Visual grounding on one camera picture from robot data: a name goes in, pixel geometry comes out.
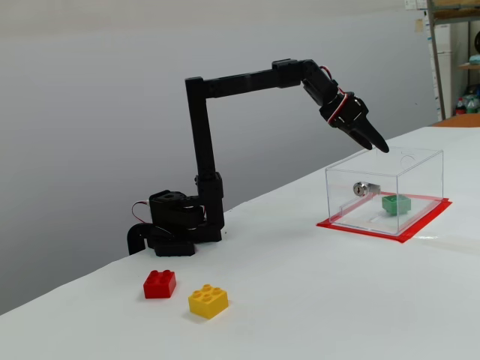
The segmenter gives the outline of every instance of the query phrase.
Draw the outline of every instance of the gray wall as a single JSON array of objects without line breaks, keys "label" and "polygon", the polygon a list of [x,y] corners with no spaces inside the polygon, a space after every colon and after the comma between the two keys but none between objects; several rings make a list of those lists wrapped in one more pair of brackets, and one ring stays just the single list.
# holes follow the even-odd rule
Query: gray wall
[{"label": "gray wall", "polygon": [[[425,35],[402,1],[338,1],[350,13],[306,0],[301,11],[254,1],[259,14],[222,3],[217,16],[159,12],[155,22],[144,11],[108,23],[84,8],[96,22],[29,7],[20,16],[26,2],[9,1],[15,11],[0,21],[0,313],[126,256],[135,200],[194,194],[185,77],[315,59],[386,137],[436,121]],[[359,150],[300,87],[208,106],[226,209]]]}]

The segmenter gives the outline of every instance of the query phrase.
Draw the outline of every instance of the clear plastic box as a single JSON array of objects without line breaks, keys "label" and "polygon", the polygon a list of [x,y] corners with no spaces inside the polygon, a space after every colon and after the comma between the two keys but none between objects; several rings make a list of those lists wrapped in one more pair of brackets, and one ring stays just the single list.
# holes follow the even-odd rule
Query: clear plastic box
[{"label": "clear plastic box", "polygon": [[443,151],[362,151],[325,171],[330,224],[388,236],[403,231],[443,200]]}]

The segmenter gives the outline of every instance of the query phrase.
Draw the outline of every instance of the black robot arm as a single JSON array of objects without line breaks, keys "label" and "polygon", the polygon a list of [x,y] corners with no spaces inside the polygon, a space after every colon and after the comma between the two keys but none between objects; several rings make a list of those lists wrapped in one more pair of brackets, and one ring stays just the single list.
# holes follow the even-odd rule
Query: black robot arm
[{"label": "black robot arm", "polygon": [[134,226],[128,234],[130,254],[148,246],[158,256],[191,255],[193,243],[219,242],[224,227],[222,178],[215,169],[206,100],[271,88],[289,88],[303,83],[304,89],[320,107],[321,116],[366,149],[389,147],[367,120],[368,108],[352,92],[343,92],[329,69],[313,60],[274,61],[271,70],[204,80],[185,80],[195,146],[198,196],[162,191],[150,196],[153,224]]}]

